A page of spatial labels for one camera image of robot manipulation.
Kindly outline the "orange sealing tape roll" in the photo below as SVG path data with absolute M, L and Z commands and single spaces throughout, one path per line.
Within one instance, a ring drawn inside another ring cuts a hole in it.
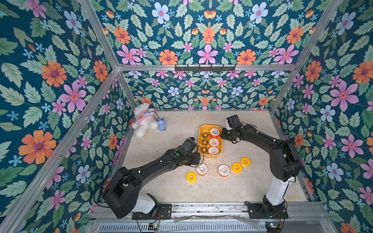
M 219 130 L 219 129 L 217 129 L 217 128 L 212 128 L 212 129 L 210 130 L 210 137 L 211 137 L 211 138 L 219 138 L 219 136 L 220 136 L 220 130 Z
M 230 174 L 230 168 L 229 168 L 229 166 L 227 166 L 227 165 L 220 165 L 218 167 L 218 174 L 221 177 L 227 177 L 227 176 L 229 176 L 229 174 Z
M 210 147 L 209 150 L 208 150 L 208 153 L 210 155 L 217 155 L 219 154 L 219 149 L 217 147 Z
M 218 140 L 217 138 L 211 138 L 211 139 L 209 140 L 209 144 L 210 144 L 210 146 L 212 146 L 212 147 L 218 147 L 219 144 L 220 144 L 220 142 L 219 142 L 219 140 Z
M 196 168 L 196 172 L 199 176 L 205 176 L 208 173 L 208 167 L 206 164 L 202 163 Z

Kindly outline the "yellow plastic storage box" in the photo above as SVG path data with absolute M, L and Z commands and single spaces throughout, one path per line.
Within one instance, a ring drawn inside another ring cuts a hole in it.
M 201 127 L 200 127 L 200 130 L 199 130 L 199 134 L 198 134 L 198 147 L 199 147 L 199 152 L 200 153 L 202 153 L 201 152 L 201 147 L 202 147 L 202 145 L 201 145 L 201 141 L 203 140 L 203 139 L 208 139 L 208 140 L 210 140 L 211 139 L 211 137 L 209 137 L 209 138 L 202 138 L 202 133 L 204 133 L 204 132 L 207 132 L 207 133 L 209 133 L 210 134 L 210 130 L 212 129 L 212 128 L 217 128 L 217 129 L 219 129 L 220 130 L 220 133 L 221 133 L 221 131 L 222 131 L 222 128 L 220 127 L 220 126 L 217 126 L 217 125 L 211 125 L 211 124 L 205 124 L 205 125 L 202 125 Z M 218 140 L 219 140 L 219 142 L 220 142 L 220 144 L 219 144 L 219 146 L 217 147 L 218 149 L 219 149 L 219 154 L 217 154 L 217 155 L 210 155 L 209 153 L 202 153 L 205 157 L 207 157 L 207 158 L 217 158 L 217 157 L 219 157 L 220 155 L 221 155 L 221 153 L 222 153 L 222 148 L 223 148 L 223 142 L 222 142 L 222 139 L 221 139 L 221 137 L 219 136 L 219 138 L 217 138 Z

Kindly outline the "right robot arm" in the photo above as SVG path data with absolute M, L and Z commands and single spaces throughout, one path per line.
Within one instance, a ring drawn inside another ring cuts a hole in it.
M 259 210 L 264 217 L 285 214 L 286 192 L 304 168 L 295 143 L 262 133 L 254 125 L 241 122 L 238 115 L 226 119 L 226 127 L 222 128 L 220 137 L 233 144 L 242 141 L 252 143 L 269 155 L 269 169 L 273 179 Z

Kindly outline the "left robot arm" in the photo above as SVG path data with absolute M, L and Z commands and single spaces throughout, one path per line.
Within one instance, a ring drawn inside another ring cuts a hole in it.
M 167 150 L 161 157 L 143 166 L 122 167 L 104 188 L 102 197 L 115 216 L 120 219 L 130 213 L 142 213 L 149 218 L 159 217 L 160 204 L 151 194 L 139 195 L 150 181 L 181 166 L 200 165 L 201 156 L 195 138 L 189 137 L 175 149 Z

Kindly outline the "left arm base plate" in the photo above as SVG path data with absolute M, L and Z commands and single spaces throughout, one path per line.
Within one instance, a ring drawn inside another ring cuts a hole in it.
M 152 194 L 140 195 L 132 210 L 132 220 L 171 219 L 172 204 L 161 204 Z

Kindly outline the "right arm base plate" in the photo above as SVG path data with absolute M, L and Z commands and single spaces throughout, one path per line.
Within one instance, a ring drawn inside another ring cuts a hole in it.
M 250 219 L 288 219 L 285 203 L 272 206 L 270 203 L 245 202 Z

